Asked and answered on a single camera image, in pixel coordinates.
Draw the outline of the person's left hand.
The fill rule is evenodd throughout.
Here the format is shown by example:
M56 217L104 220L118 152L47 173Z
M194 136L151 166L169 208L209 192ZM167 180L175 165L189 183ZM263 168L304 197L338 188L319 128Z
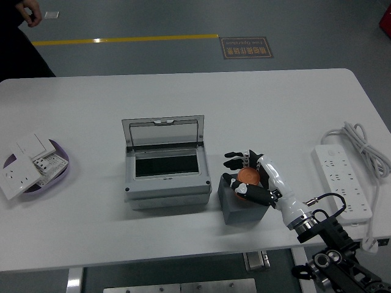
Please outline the person's left hand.
M37 0L23 0L15 5L15 8L29 27L38 26L43 17Z

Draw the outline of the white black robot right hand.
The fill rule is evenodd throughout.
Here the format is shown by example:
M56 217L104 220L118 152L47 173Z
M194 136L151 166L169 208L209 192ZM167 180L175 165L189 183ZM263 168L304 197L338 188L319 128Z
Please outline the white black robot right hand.
M271 206L282 213L282 219L289 230L294 230L303 221L311 218L312 214L295 196L282 173L273 161L265 154L256 154L252 150L229 152L224 154L228 161L224 166L230 170L241 170L249 167L260 177L260 186L245 183L238 177L223 173L222 177L228 186L244 200Z

